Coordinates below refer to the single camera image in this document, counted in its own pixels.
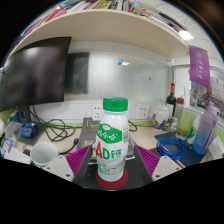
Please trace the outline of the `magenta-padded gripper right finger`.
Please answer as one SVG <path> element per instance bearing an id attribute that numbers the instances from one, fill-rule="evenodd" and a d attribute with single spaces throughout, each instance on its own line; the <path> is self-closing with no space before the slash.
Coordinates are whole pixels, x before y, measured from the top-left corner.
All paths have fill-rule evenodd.
<path id="1" fill-rule="evenodd" d="M 135 148 L 140 156 L 143 167 L 152 181 L 157 181 L 181 170 L 181 167 L 169 156 L 158 156 L 138 145 Z"/>

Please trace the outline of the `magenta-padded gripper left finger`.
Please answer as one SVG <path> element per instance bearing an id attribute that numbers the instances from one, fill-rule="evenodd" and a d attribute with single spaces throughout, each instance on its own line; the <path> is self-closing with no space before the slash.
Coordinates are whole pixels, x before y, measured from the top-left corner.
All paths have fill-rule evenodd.
<path id="1" fill-rule="evenodd" d="M 44 170 L 67 181 L 81 185 L 84 181 L 91 156 L 92 146 L 88 145 L 68 156 L 59 155 L 44 167 Z"/>

